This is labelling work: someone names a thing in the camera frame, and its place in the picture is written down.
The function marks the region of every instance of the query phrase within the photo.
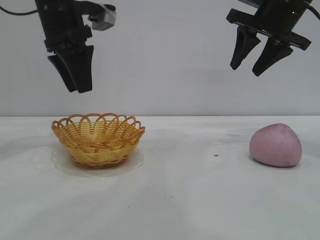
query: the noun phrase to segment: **black cable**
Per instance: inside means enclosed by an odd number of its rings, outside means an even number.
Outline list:
[[[320,13],[313,6],[309,5],[308,9],[320,20]]]
[[[26,16],[26,15],[35,14],[38,12],[38,10],[33,10],[33,11],[28,11],[28,12],[13,12],[13,11],[8,11],[8,10],[4,9],[2,6],[0,6],[0,10],[4,11],[7,14],[15,15],[15,16]]]

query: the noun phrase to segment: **basket base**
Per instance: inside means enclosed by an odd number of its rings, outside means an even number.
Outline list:
[[[102,164],[102,165],[91,165],[89,163],[84,163],[84,162],[77,162],[75,157],[72,156],[73,164],[81,169],[111,169],[111,168],[116,168],[125,162],[128,161],[128,158],[121,160],[120,162],[117,163],[107,163],[107,164]]]

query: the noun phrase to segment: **robotic arm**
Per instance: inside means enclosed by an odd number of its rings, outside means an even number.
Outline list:
[[[35,0],[45,34],[48,59],[61,75],[69,92],[92,90],[91,63],[94,46],[86,46],[92,37],[91,28],[84,24],[88,15],[92,29],[105,31],[115,25],[116,8],[76,0]]]
[[[252,71],[260,76],[281,59],[291,55],[291,46],[306,50],[311,41],[292,32],[313,0],[239,0],[258,8],[255,15],[231,9],[227,20],[238,25],[236,45],[231,60],[236,70],[261,41],[257,34],[268,36],[264,50]]]

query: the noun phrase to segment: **wicker basket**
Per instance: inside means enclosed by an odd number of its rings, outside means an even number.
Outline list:
[[[145,133],[134,116],[75,114],[52,123],[52,130],[75,163],[110,168],[127,161]]]

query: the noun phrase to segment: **plastic basket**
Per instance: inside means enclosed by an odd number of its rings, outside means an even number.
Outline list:
[[[75,163],[110,168],[127,161],[145,133],[134,116],[74,114],[52,123],[52,130]]]

